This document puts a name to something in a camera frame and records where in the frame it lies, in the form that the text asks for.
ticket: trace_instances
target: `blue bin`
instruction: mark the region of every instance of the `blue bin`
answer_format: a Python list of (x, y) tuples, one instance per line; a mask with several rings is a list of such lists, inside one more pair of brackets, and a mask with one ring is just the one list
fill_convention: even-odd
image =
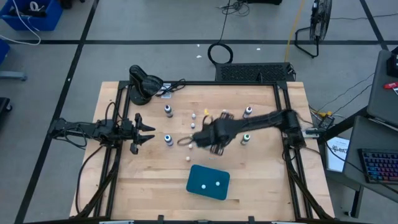
[(5, 41), (0, 39), (0, 64), (6, 57), (8, 51), (10, 51), (10, 46), (7, 43), (5, 43)]
[[(21, 16), (22, 20), (28, 25), (33, 31), (32, 26), (40, 31), (54, 30), (62, 14), (61, 5), (57, 0), (34, 0), (38, 5), (46, 6), (45, 12), (46, 17), (31, 17), (29, 21), (27, 16)], [(18, 9), (21, 11), (29, 7), (31, 0), (15, 0)], [(19, 20), (18, 16), (9, 16), (9, 11), (14, 8), (12, 0), (7, 0), (6, 4), (0, 11), (0, 18), (3, 19), (11, 26), (14, 30), (28, 30), (28, 28)]]

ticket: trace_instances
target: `small bottle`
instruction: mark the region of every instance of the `small bottle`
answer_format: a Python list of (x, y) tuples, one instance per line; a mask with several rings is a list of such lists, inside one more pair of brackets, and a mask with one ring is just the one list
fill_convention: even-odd
[(166, 142), (166, 144), (168, 146), (172, 146), (173, 145), (173, 139), (172, 139), (172, 137), (169, 134), (164, 136), (164, 141)]
[(246, 110), (244, 110), (243, 118), (248, 118), (249, 115), (251, 114), (251, 112), (252, 112), (252, 108), (251, 108), (250, 106), (248, 106), (248, 107), (246, 108)]
[(164, 111), (166, 112), (166, 116), (171, 118), (173, 116), (172, 107), (169, 105), (164, 106)]
[(245, 145), (245, 144), (247, 144), (249, 142), (249, 140), (250, 140), (250, 134), (244, 134), (243, 138), (242, 138), (242, 141), (241, 141), (241, 144)]

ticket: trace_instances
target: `rgb keyboard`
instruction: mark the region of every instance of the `rgb keyboard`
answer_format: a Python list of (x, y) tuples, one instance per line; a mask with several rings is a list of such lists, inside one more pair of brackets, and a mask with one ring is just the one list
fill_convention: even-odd
[(363, 171), (372, 178), (365, 176), (368, 183), (398, 184), (398, 150), (359, 149)]

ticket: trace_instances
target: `wooden tabletop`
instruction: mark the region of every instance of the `wooden tabletop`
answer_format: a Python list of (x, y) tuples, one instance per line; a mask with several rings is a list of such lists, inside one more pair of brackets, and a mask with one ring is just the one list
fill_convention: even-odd
[[(117, 87), (118, 82), (102, 84), (93, 121), (104, 119), (107, 105), (116, 98)], [(288, 83), (288, 87), (292, 108), (303, 119), (311, 121), (303, 83)], [(124, 102), (125, 95), (124, 91), (121, 102)], [(166, 117), (166, 104), (172, 107), (173, 118)], [(243, 134), (239, 134), (222, 156), (176, 144), (178, 139), (201, 130), (204, 109), (214, 117), (218, 117), (222, 110), (228, 110), (240, 118), (247, 106), (253, 108), (253, 115), (276, 110), (272, 87), (186, 86), (175, 92), (171, 99), (153, 97), (144, 106), (130, 103), (129, 118), (134, 119), (135, 113), (140, 113), (144, 124), (156, 128), (156, 131), (148, 133), (155, 134), (155, 138), (139, 147), (138, 155), (129, 151), (129, 141), (123, 144), (112, 219), (156, 220), (158, 215), (164, 215), (165, 220), (245, 221), (248, 216), (254, 216), (256, 221), (293, 221), (290, 187), (286, 165), (281, 157), (282, 141), (278, 129), (251, 131), (251, 139), (246, 146), (240, 145)], [(194, 121), (192, 113), (197, 115)], [(190, 127), (192, 122), (196, 124), (195, 129)], [(171, 135), (175, 142), (172, 147), (164, 141), (166, 134)], [(308, 147), (318, 150), (316, 140), (306, 142)], [(98, 145), (96, 141), (88, 143), (84, 160)], [(82, 173), (80, 208), (98, 188), (104, 153), (103, 149), (91, 158)], [(306, 149), (301, 150), (301, 155), (309, 191), (325, 211), (334, 216), (320, 156)], [(187, 156), (190, 156), (190, 162), (185, 160)], [(231, 180), (226, 200), (186, 191), (190, 168), (194, 164), (229, 172)], [(304, 217), (302, 194), (299, 189), (297, 192)], [(108, 191), (104, 194), (102, 215), (105, 214), (107, 200)], [(71, 215), (75, 214), (75, 207), (72, 206)]]

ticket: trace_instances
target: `gray floor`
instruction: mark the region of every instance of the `gray floor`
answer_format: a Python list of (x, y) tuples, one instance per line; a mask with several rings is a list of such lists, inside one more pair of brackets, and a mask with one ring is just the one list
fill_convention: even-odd
[[(202, 40), (220, 36), (223, 15), (216, 6), (226, 0), (101, 0), (88, 40)], [(373, 15), (397, 12), (396, 0), (367, 1)], [(40, 32), (44, 40), (79, 40), (93, 0), (75, 1), (64, 11), (53, 32)], [(309, 23), (312, 1), (307, 0), (297, 28)], [(224, 39), (287, 40), (300, 1), (284, 0), (280, 6), (254, 4), (247, 17), (229, 16)], [(333, 1), (332, 17), (366, 17), (359, 0)], [(398, 40), (398, 16), (376, 18), (385, 40)], [(13, 39), (34, 39), (0, 21), (0, 34)], [(307, 40), (307, 33), (300, 36)], [(367, 20), (332, 20), (326, 40), (377, 40)], [(208, 45), (85, 45), (78, 62), (62, 117), (91, 121), (101, 82), (125, 80), (137, 64), (164, 80), (214, 80), (215, 68), (206, 57)], [(234, 44), (234, 62), (281, 62), (285, 45)], [(304, 82), (309, 103), (321, 107), (374, 71), (380, 45), (322, 45), (310, 59), (294, 46), (289, 61)], [(14, 110), (0, 130), (0, 217), (12, 223), (24, 196), (42, 147), (45, 133), (60, 96), (76, 45), (11, 45), (0, 70), (26, 72), (26, 82), (0, 81), (0, 96), (9, 97)], [(214, 49), (217, 60), (227, 60), (223, 49)], [(358, 85), (325, 110), (334, 111), (358, 94), (371, 79)], [(349, 116), (367, 104), (369, 90), (339, 111)], [(51, 144), (42, 175), (25, 222), (67, 218), (83, 152), (63, 142)], [(336, 217), (353, 222), (398, 223), (398, 204), (365, 191), (359, 219), (346, 217), (354, 192), (328, 181)]]

